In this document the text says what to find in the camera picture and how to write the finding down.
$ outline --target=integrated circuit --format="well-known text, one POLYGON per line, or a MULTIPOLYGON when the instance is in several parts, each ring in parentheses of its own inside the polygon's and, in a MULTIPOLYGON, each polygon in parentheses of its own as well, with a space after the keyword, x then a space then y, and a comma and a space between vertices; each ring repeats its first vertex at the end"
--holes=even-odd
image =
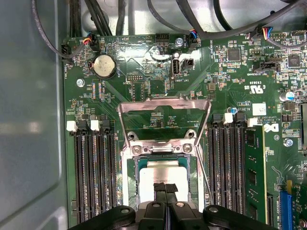
POLYGON ((240 49, 229 49, 228 50, 228 61, 240 61, 240 49))
POLYGON ((288 67, 289 68, 299 68, 301 67, 301 58, 299 55, 289 55, 288 56, 288 67))

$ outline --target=mounting screw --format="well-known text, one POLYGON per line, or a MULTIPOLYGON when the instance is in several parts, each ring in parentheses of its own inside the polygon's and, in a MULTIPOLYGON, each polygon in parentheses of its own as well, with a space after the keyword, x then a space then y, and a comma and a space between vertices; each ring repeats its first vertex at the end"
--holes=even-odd
POLYGON ((128 212, 129 212, 129 209, 122 209, 120 212, 121 212, 121 213, 128 213, 128 212))
POLYGON ((291 147, 293 146, 293 141, 289 138, 286 138, 284 141, 283 141, 283 145, 285 145, 286 147, 291 147))
POLYGON ((182 149, 183 149, 183 152, 185 152, 185 153, 192 152, 192 146, 190 144, 184 144, 182 149))
POLYGON ((132 153, 135 155, 138 155, 142 152, 142 148, 139 145, 133 146, 132 147, 132 153))
POLYGON ((176 38, 175 45, 178 46, 178 47, 183 46, 183 39, 181 37, 176 38))
POLYGON ((83 79, 78 79, 76 83, 78 87, 83 87, 85 85, 85 81, 83 79))
POLYGON ((209 208, 209 211, 216 213, 216 212, 218 212, 219 210, 217 210, 217 208, 215 208, 215 207, 211 207, 211 208, 209 208))
POLYGON ((183 203, 181 203, 181 202, 178 202, 178 203, 176 204, 176 206, 178 206, 178 207, 183 207, 183 206, 184 206, 184 204, 183 204, 183 203))

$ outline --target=white label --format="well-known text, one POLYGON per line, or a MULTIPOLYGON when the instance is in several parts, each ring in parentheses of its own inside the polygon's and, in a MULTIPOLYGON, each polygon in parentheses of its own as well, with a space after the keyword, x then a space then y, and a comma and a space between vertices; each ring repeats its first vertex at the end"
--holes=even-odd
POLYGON ((268 133, 268 132, 270 132, 270 131, 272 131, 272 132, 278 132, 279 131, 279 125, 278 124, 271 124, 271 125, 269 125, 269 124, 265 124, 264 126, 263 126, 263 128, 264 128, 264 131, 266 132, 266 133, 268 133))
POLYGON ((253 106, 253 116, 265 116, 267 114, 266 103, 254 103, 253 106))

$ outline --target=gray cable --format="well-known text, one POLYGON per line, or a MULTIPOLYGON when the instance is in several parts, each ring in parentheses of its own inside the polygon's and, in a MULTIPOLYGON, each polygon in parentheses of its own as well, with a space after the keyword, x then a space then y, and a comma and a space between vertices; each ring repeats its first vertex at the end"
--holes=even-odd
POLYGON ((296 48, 300 48, 300 47, 303 47, 303 46, 307 46, 307 42, 303 42, 303 43, 301 43, 299 45, 294 45, 294 46, 286 46, 286 45, 282 45, 282 44, 280 44, 278 42, 275 42, 274 40, 272 40, 270 38, 268 38, 266 41, 271 43, 271 44, 273 44, 273 45, 275 45, 275 46, 278 46, 278 47, 280 47, 282 49, 296 49, 296 48))
POLYGON ((36 26, 38 28, 39 34, 42 36, 43 40, 45 41, 46 45, 56 54, 58 54, 60 57, 62 58, 73 58, 74 56, 76 56, 77 54, 79 54, 79 52, 84 48, 84 43, 82 43, 81 45, 79 45, 76 50, 72 53, 72 54, 63 54, 60 51, 58 51, 53 45, 52 43, 49 41, 43 26, 40 22, 40 19, 38 17, 38 12, 37 12, 37 7, 36 7, 36 0, 31 0, 31 10, 32 10, 32 15, 34 16, 34 20, 36 23, 36 26))
POLYGON ((270 16, 263 18, 257 22, 254 22, 252 24, 242 26, 240 28, 234 29, 234 30, 229 30, 229 31, 222 31, 222 32, 205 32, 201 28, 200 24, 198 23, 195 15, 192 12, 192 9, 188 3, 188 0, 176 0, 180 10, 186 17, 186 19, 189 21, 189 23, 192 25, 192 27, 196 30, 196 32, 199 34, 201 39, 221 39, 221 38, 228 38, 235 36, 237 34, 242 34, 246 32, 253 31, 256 27, 266 25, 277 18, 281 17, 288 11, 292 10, 293 8, 297 7, 299 4, 302 4, 305 2, 305 0, 297 0, 293 3, 290 3, 289 5, 285 6, 281 10, 271 14, 270 16))
POLYGON ((180 29, 174 25, 172 25, 171 23, 168 23, 167 21, 165 21, 161 15, 159 15, 159 13, 155 10, 153 4, 152 4, 152 1, 151 0, 147 0, 147 5, 148 5, 148 8, 150 10, 150 13, 152 13, 153 17, 160 23, 162 23, 163 25, 167 26, 168 28, 174 30, 174 31, 177 31, 181 34, 185 34, 185 35, 189 35, 190 34, 190 31, 189 30, 183 30, 183 29, 180 29))

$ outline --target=black connector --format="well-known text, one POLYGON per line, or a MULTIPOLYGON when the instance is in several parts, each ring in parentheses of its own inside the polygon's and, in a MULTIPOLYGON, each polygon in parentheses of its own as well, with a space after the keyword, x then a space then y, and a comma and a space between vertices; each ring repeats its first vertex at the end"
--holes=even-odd
POLYGON ((169 43, 169 34, 156 34, 155 42, 156 43, 159 43, 159 42, 169 43))
POLYGON ((174 75, 180 73, 180 68, 179 67, 180 67, 179 60, 178 59, 173 59, 172 60, 172 73, 174 75))

